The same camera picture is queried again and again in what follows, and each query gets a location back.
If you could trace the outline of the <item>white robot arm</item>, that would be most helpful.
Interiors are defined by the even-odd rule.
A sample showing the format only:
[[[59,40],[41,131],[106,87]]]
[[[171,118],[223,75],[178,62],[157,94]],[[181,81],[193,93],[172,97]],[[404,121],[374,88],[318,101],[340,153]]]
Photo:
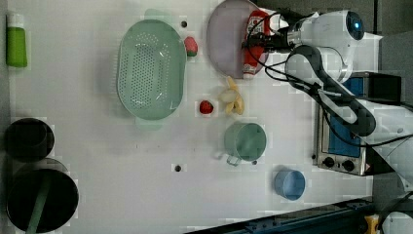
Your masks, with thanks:
[[[334,118],[370,146],[412,190],[412,110],[378,98],[358,97],[343,83],[352,75],[356,47],[364,37],[355,12],[314,14],[270,35],[265,16],[249,23],[243,47],[264,52],[288,50],[282,80],[310,96],[323,114]]]

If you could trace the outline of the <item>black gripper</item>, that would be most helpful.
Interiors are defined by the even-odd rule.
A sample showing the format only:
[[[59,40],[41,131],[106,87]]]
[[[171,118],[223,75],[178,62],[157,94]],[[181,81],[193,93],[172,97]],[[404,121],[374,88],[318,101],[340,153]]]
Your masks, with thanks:
[[[242,48],[251,49],[255,47],[263,49],[265,53],[284,53],[290,51],[290,45],[286,38],[283,35],[277,34],[266,35],[264,33],[256,33],[247,35],[242,42]]]

